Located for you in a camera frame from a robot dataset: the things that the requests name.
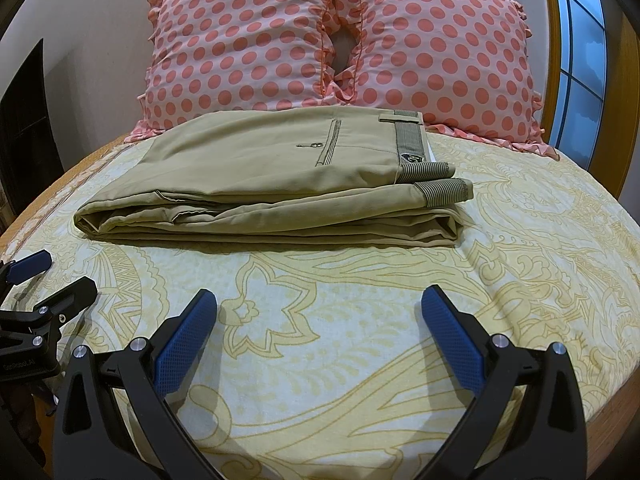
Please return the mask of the khaki beige pants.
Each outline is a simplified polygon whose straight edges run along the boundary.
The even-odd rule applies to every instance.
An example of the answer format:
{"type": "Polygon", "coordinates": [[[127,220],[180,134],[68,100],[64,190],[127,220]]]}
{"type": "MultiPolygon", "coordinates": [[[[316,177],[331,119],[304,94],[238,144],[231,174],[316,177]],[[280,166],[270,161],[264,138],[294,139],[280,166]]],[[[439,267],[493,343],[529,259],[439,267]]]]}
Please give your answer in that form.
{"type": "Polygon", "coordinates": [[[428,247],[454,244],[472,196],[415,112],[228,110],[158,136],[74,222],[100,240],[428,247]]]}

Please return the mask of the dark wooden bedside furniture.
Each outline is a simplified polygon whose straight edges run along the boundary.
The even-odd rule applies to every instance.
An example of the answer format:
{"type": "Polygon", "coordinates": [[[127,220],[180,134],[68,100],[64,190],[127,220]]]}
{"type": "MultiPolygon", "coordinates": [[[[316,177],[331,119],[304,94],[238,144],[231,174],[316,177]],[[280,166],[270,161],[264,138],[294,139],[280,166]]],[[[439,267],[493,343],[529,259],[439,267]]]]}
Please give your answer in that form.
{"type": "Polygon", "coordinates": [[[43,42],[38,41],[1,99],[1,184],[20,214],[64,174],[48,111],[43,42]]]}

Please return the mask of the yellow patterned bedsheet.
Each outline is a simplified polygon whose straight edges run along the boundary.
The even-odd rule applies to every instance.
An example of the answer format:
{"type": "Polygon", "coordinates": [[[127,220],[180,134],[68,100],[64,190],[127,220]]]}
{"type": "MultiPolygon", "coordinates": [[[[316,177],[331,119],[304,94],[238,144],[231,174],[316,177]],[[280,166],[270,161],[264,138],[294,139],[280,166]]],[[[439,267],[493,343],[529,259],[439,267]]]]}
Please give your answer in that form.
{"type": "Polygon", "coordinates": [[[96,352],[152,334],[200,289],[218,323],[178,416],[235,479],[407,479],[470,402],[420,317],[439,286],[486,330],[516,344],[562,341],[588,420],[589,467],[639,406],[639,228],[568,159],[433,136],[438,158],[473,182],[453,248],[234,249],[88,240],[76,209],[134,166],[148,144],[86,158],[21,214],[1,255],[50,252],[46,273],[11,292],[29,308],[81,276],[94,306],[58,346],[96,352]]]}

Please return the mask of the left pink polka-dot pillow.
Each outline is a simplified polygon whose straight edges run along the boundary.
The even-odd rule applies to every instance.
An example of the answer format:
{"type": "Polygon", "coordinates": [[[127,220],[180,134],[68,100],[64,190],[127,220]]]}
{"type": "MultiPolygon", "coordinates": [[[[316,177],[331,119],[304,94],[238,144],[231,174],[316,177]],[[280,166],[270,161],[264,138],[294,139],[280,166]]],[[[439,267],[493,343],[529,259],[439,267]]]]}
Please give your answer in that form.
{"type": "Polygon", "coordinates": [[[137,142],[220,110],[341,102],[334,0],[148,0],[153,53],[127,136],[137,142]]]}

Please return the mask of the pink polka-dot pillow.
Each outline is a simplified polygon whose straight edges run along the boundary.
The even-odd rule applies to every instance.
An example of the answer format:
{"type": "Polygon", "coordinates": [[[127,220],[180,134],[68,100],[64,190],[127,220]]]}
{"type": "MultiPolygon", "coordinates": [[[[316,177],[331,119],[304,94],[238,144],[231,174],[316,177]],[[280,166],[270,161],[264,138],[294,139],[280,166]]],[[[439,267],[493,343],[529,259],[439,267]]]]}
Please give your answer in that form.
{"type": "Polygon", "coordinates": [[[148,0],[153,53],[127,136],[137,142],[220,110],[341,102],[334,0],[148,0]]]}
{"type": "Polygon", "coordinates": [[[333,0],[355,39],[343,104],[408,110],[447,136],[558,158],[535,114],[532,34],[515,0],[333,0]]]}

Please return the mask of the blue glass window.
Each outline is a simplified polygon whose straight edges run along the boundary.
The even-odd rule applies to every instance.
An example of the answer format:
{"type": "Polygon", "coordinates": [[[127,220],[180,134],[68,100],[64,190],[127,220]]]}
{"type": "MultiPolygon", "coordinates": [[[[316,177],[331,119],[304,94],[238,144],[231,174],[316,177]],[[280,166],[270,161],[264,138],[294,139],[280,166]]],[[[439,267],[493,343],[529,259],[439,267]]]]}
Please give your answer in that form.
{"type": "Polygon", "coordinates": [[[556,0],[560,80],[550,144],[587,169],[604,109],[608,48],[602,0],[556,0]]]}

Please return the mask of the right pink polka-dot pillow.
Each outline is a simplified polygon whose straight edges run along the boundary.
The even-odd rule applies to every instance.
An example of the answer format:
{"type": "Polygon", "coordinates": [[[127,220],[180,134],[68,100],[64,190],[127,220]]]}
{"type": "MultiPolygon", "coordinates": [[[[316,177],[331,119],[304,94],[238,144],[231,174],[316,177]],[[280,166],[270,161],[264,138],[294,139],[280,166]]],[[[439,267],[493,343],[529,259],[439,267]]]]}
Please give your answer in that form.
{"type": "Polygon", "coordinates": [[[343,104],[408,110],[447,136],[558,158],[535,114],[532,34],[515,0],[333,0],[355,39],[343,104]]]}

